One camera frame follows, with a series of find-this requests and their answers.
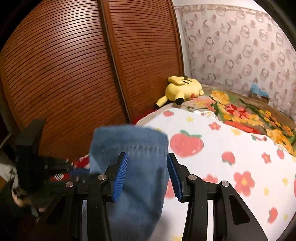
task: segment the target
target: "blue cloth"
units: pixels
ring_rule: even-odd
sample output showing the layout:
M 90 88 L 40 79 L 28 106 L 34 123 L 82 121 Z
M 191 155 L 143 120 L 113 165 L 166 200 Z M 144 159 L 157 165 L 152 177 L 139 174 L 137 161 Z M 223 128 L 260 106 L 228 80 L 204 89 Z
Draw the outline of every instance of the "blue cloth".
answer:
M 123 125 L 94 131 L 89 151 L 90 174 L 104 173 L 120 152 L 128 170 L 120 199 L 107 203 L 113 241 L 145 241 L 160 219 L 169 174 L 167 136 L 149 128 Z

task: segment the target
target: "circle pattern on wallpaper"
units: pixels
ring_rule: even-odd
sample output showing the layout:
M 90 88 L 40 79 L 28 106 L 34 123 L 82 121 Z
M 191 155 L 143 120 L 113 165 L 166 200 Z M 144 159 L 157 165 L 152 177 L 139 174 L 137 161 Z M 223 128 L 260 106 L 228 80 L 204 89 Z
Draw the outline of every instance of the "circle pattern on wallpaper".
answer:
M 296 119 L 296 52 L 267 13 L 206 4 L 178 9 L 192 78 L 240 94 L 256 83 Z

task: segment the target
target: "metal screw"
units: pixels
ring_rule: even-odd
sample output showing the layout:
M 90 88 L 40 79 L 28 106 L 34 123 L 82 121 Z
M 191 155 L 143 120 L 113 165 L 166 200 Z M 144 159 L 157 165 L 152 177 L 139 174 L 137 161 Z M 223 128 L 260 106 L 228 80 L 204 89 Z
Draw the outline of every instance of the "metal screw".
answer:
M 66 187 L 67 188 L 71 188 L 73 185 L 74 185 L 74 183 L 71 182 L 71 181 L 69 181 L 69 182 L 66 183 Z
M 229 182 L 227 182 L 227 181 L 222 181 L 222 186 L 224 186 L 224 187 L 229 187 Z
M 105 180 L 106 178 L 107 178 L 107 176 L 105 174 L 101 174 L 101 175 L 98 176 L 98 179 L 101 180 L 101 181 Z
M 194 174 L 190 174 L 190 175 L 188 176 L 188 178 L 189 178 L 190 180 L 194 181 L 194 180 L 197 179 L 197 176 L 195 176 Z

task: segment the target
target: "pikachu plush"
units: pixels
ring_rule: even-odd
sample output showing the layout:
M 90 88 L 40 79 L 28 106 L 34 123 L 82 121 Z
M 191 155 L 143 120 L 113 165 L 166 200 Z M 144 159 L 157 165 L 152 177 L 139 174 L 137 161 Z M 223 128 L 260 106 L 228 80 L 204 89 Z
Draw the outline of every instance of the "pikachu plush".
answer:
M 177 105 L 180 105 L 184 100 L 191 100 L 204 94 L 201 84 L 195 79 L 189 79 L 186 76 L 171 76 L 168 78 L 168 82 L 170 84 L 165 89 L 165 96 L 156 102 L 156 108 L 162 107 L 168 100 L 175 101 Z

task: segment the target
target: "louvered door panel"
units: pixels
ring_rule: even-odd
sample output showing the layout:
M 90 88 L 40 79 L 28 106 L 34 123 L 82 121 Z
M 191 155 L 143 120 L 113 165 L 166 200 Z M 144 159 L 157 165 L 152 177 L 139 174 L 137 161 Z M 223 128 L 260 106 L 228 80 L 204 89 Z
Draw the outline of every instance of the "louvered door panel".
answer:
M 20 127 L 46 118 L 40 154 L 78 158 L 95 127 L 126 122 L 96 0 L 44 0 L 1 52 L 1 79 Z
M 103 0 L 103 5 L 133 119 L 164 95 L 169 76 L 183 74 L 172 4 L 170 0 Z

